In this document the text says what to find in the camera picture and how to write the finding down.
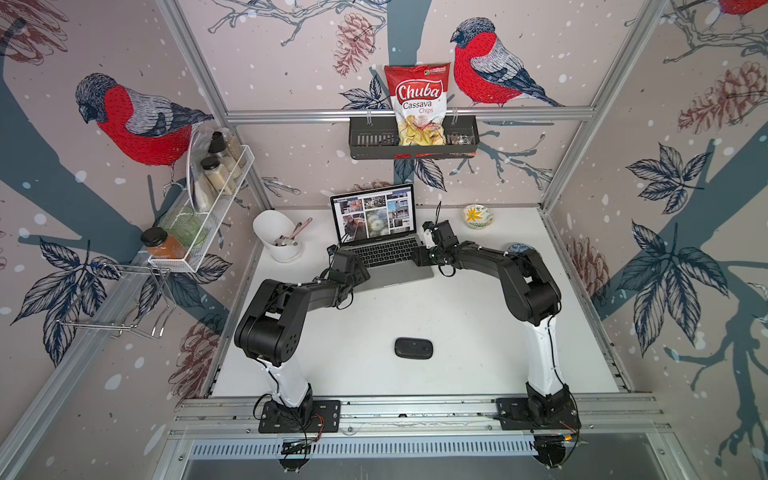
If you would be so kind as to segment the silver laptop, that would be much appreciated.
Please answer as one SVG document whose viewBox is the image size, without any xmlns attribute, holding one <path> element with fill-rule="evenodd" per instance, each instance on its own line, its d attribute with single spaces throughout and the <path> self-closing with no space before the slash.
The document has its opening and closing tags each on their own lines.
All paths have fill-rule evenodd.
<svg viewBox="0 0 768 480">
<path fill-rule="evenodd" d="M 361 291 L 430 279 L 411 254 L 421 246 L 411 184 L 335 195 L 330 206 L 340 247 L 355 253 L 370 279 Z"/>
</svg>

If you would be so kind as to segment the black wireless mouse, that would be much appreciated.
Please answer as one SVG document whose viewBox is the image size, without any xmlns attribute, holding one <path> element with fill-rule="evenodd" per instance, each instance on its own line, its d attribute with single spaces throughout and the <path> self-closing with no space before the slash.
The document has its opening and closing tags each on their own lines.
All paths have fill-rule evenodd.
<svg viewBox="0 0 768 480">
<path fill-rule="evenodd" d="M 398 358 L 428 360 L 434 354 L 434 346 L 427 339 L 399 337 L 394 343 L 394 353 Z"/>
</svg>

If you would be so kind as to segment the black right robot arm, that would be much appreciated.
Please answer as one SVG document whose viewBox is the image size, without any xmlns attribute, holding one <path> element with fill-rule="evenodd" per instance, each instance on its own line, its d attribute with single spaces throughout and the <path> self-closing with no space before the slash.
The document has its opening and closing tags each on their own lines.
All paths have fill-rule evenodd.
<svg viewBox="0 0 768 480">
<path fill-rule="evenodd" d="M 510 253 L 461 241 L 447 220 L 427 221 L 423 230 L 431 243 L 414 251 L 416 265 L 472 270 L 498 279 L 507 309 L 525 324 L 527 415 L 532 422 L 543 425 L 568 411 L 572 396 L 560 375 L 555 335 L 561 291 L 538 251 L 528 247 Z"/>
</svg>

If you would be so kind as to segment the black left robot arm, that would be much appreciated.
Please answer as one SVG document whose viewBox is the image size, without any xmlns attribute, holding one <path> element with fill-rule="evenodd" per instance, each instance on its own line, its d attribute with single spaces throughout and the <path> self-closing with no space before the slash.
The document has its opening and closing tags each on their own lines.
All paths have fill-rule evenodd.
<svg viewBox="0 0 768 480">
<path fill-rule="evenodd" d="M 303 413 L 312 404 L 311 385 L 293 360 L 307 314 L 352 302 L 355 288 L 369 279 L 357 254 L 339 250 L 330 266 L 311 281 L 261 283 L 237 324 L 234 343 L 276 382 L 276 400 L 282 405 Z"/>
</svg>

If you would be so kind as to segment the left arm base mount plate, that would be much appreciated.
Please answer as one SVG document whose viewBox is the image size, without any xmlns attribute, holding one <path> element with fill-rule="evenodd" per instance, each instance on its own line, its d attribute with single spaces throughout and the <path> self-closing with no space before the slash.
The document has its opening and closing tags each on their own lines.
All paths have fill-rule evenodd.
<svg viewBox="0 0 768 480">
<path fill-rule="evenodd" d="M 339 429 L 341 402 L 317 400 L 308 407 L 288 408 L 276 400 L 266 402 L 257 415 L 258 431 L 272 433 L 336 433 Z"/>
</svg>

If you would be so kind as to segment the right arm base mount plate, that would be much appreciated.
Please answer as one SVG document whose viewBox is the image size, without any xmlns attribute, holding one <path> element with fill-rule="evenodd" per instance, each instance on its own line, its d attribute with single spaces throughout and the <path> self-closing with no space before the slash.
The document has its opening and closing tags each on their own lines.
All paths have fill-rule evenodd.
<svg viewBox="0 0 768 480">
<path fill-rule="evenodd" d="M 577 405 L 569 396 L 562 398 L 502 397 L 495 400 L 494 418 L 505 431 L 581 429 Z"/>
</svg>

